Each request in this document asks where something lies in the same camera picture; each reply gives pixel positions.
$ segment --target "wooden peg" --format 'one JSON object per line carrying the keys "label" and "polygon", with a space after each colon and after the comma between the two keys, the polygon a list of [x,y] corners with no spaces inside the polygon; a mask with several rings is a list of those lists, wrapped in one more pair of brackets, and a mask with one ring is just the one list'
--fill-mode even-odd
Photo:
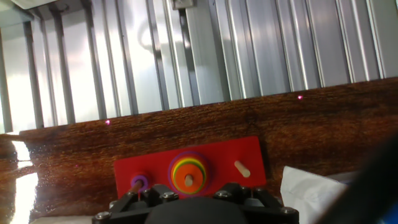
{"label": "wooden peg", "polygon": [[132,188],[130,189],[130,192],[138,193],[139,189],[141,189],[143,185],[144,183],[142,182],[142,180],[137,180],[134,186],[132,186]]}
{"label": "wooden peg", "polygon": [[185,176],[185,186],[186,187],[191,187],[193,184],[193,177],[192,175],[188,174]]}
{"label": "wooden peg", "polygon": [[242,174],[244,178],[250,177],[250,170],[246,168],[241,162],[235,161],[235,167],[238,169],[238,171]]}

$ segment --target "glossy wooden surface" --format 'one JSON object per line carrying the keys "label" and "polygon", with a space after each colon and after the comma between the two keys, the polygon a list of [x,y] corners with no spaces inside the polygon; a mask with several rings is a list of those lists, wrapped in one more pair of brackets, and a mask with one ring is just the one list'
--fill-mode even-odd
{"label": "glossy wooden surface", "polygon": [[0,223],[93,215],[116,199],[115,160],[245,136],[258,136],[278,195],[284,166],[352,171],[394,131],[397,78],[5,134]]}

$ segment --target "metal wall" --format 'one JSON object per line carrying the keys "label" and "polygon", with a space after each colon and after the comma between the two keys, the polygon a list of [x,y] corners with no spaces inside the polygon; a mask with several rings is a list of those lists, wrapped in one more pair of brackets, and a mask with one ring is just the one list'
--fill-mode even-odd
{"label": "metal wall", "polygon": [[0,32],[0,133],[398,76],[395,0],[93,0]]}

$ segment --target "rainbow ring stack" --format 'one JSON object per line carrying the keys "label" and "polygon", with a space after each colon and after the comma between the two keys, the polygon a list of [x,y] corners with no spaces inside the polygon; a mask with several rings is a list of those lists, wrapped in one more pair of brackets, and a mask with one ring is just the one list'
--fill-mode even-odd
{"label": "rainbow ring stack", "polygon": [[205,158],[197,152],[183,152],[170,164],[170,184],[186,196],[195,196],[207,188],[210,172]]}

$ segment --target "black object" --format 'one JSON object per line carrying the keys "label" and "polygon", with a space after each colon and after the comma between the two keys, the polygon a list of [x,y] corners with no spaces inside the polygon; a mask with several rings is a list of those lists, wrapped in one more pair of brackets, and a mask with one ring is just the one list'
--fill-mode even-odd
{"label": "black object", "polygon": [[398,200],[398,134],[330,207],[318,224],[373,224]]}
{"label": "black object", "polygon": [[[228,183],[213,198],[178,199],[178,194],[165,185],[155,185],[138,194],[123,195],[110,209],[93,217],[93,224],[124,223],[189,223],[189,224],[298,224],[299,213],[282,205],[266,190],[252,190]],[[258,200],[263,207],[251,206],[246,200]]]}

